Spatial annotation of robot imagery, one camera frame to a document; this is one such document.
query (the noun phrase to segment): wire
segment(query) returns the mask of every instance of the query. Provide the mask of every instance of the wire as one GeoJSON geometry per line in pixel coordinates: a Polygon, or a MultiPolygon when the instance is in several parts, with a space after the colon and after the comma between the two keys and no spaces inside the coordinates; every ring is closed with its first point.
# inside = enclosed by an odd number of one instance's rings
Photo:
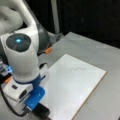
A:
{"type": "Polygon", "coordinates": [[[22,114],[18,114],[13,108],[12,106],[10,105],[10,103],[8,102],[7,98],[5,97],[4,95],[4,92],[3,92],[3,89],[2,89],[2,86],[0,85],[0,90],[1,90],[1,95],[6,103],[6,105],[8,106],[8,108],[12,111],[13,114],[17,115],[18,117],[24,117],[27,113],[29,113],[29,109],[28,108],[25,108],[25,111],[22,113],[22,114]]]}

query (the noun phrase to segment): gray table surface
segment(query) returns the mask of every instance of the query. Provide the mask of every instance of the gray table surface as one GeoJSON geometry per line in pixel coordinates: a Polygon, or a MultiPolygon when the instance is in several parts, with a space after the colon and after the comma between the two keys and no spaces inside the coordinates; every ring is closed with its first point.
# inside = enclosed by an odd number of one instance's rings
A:
{"type": "MultiPolygon", "coordinates": [[[[72,55],[108,72],[74,120],[118,120],[120,116],[120,49],[70,32],[53,45],[49,55],[41,55],[39,61],[47,62],[50,67],[64,54],[72,55]]],[[[0,120],[26,119],[12,115],[0,96],[0,120]]]]}

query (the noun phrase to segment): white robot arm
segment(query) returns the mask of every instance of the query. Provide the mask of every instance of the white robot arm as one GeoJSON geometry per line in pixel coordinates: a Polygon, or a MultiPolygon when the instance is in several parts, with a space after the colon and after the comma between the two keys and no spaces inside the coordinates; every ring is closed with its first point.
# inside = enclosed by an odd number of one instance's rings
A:
{"type": "Polygon", "coordinates": [[[11,33],[23,25],[18,12],[7,6],[0,6],[0,35],[11,33]]]}
{"type": "Polygon", "coordinates": [[[45,94],[39,84],[46,77],[40,71],[42,68],[47,69],[47,66],[39,68],[37,55],[48,48],[50,40],[24,0],[0,0],[0,5],[19,12],[27,26],[0,36],[0,56],[13,71],[4,93],[19,115],[24,112],[25,107],[32,111],[45,94]]]}

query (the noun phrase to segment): black background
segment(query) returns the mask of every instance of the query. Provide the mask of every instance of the black background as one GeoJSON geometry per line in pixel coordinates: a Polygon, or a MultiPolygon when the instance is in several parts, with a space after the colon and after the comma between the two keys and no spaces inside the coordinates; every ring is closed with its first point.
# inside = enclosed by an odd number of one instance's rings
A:
{"type": "MultiPolygon", "coordinates": [[[[28,0],[40,23],[54,32],[50,0],[28,0]]],[[[75,32],[120,48],[120,0],[57,0],[63,34],[75,32]]]]}

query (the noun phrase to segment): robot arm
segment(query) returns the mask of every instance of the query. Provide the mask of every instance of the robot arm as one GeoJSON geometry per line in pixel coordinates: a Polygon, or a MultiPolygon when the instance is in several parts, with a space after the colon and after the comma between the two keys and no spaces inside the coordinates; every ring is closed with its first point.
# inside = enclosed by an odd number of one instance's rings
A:
{"type": "MultiPolygon", "coordinates": [[[[44,52],[46,48],[48,48],[50,43],[49,36],[44,27],[36,19],[25,0],[0,0],[0,6],[7,6],[19,12],[26,27],[18,29],[14,31],[14,33],[25,33],[28,35],[37,54],[44,52]]],[[[13,33],[7,33],[0,36],[0,55],[2,55],[5,62],[7,59],[4,42],[11,34],[13,33]]]]}
{"type": "Polygon", "coordinates": [[[12,108],[21,114],[25,106],[32,111],[45,94],[39,84],[46,76],[40,74],[37,55],[48,48],[50,40],[24,0],[0,0],[0,5],[18,11],[27,26],[0,36],[0,56],[12,68],[12,79],[4,93],[12,108]]]}

